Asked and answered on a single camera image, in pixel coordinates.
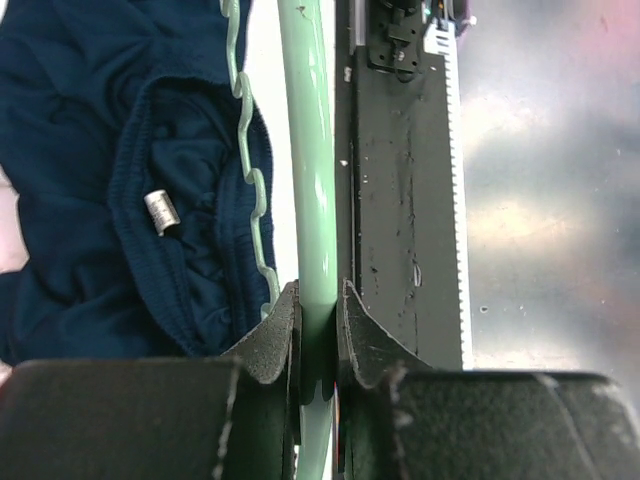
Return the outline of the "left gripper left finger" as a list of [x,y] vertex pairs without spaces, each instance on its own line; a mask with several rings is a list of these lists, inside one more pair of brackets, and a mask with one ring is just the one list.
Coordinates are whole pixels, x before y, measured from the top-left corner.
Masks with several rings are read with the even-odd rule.
[[213,358],[42,360],[1,387],[5,479],[289,479],[296,283]]

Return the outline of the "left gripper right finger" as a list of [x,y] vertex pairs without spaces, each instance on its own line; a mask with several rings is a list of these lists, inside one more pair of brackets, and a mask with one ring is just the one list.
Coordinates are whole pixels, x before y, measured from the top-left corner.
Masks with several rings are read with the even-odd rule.
[[432,368],[367,313],[350,282],[336,320],[340,477],[638,477],[639,419],[611,379]]

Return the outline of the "navy blue shorts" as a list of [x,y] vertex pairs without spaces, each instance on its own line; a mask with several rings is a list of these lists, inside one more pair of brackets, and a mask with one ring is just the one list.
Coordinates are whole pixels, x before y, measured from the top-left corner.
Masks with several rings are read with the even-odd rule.
[[1,359],[217,356],[261,319],[215,1],[12,1],[1,164],[28,259]]

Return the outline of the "mint green hanger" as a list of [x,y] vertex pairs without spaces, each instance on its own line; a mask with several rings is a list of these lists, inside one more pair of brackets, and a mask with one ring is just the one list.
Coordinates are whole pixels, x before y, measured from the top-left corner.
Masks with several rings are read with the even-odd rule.
[[334,140],[324,35],[317,1],[280,1],[296,218],[298,287],[288,358],[303,367],[300,412],[285,456],[294,479],[324,474],[333,426],[332,318],[338,299]]

